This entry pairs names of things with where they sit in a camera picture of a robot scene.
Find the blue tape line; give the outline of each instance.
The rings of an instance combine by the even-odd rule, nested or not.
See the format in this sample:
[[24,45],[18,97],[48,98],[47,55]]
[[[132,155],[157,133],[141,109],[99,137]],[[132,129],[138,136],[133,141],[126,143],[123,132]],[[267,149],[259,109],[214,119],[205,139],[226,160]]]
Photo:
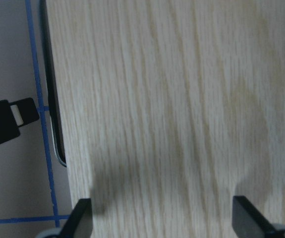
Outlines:
[[0,219],[0,224],[20,223],[20,222],[56,221],[56,220],[68,219],[68,217],[69,215]]
[[50,110],[49,106],[43,106],[43,111],[47,112],[49,110]]
[[[45,157],[47,160],[48,176],[49,176],[49,183],[50,183],[50,189],[51,189],[53,214],[54,214],[54,217],[57,217],[58,216],[57,198],[56,198],[55,189],[54,189],[54,178],[53,178],[53,173],[52,173],[50,146],[49,146],[49,139],[48,139],[47,124],[46,124],[45,113],[44,113],[44,103],[43,103],[43,97],[42,97],[42,88],[41,88],[41,82],[40,82],[39,65],[38,65],[38,57],[37,57],[37,47],[36,47],[36,42],[35,42],[33,18],[32,18],[32,10],[31,10],[30,0],[25,0],[25,5],[26,5],[26,11],[27,11],[27,19],[28,19],[28,27],[29,27],[29,36],[30,36],[30,44],[31,44],[35,83],[36,83],[36,89],[37,89],[37,95],[38,95],[39,113],[40,113],[40,119],[41,119],[43,143],[44,143],[44,149],[45,149]],[[55,219],[55,226],[59,227],[59,219]]]

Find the wooden board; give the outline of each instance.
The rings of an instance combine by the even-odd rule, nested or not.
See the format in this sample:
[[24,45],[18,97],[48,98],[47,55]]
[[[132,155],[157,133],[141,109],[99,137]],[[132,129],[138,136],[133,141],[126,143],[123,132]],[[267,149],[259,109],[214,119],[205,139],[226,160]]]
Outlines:
[[285,1],[48,0],[73,205],[94,238],[285,223]]

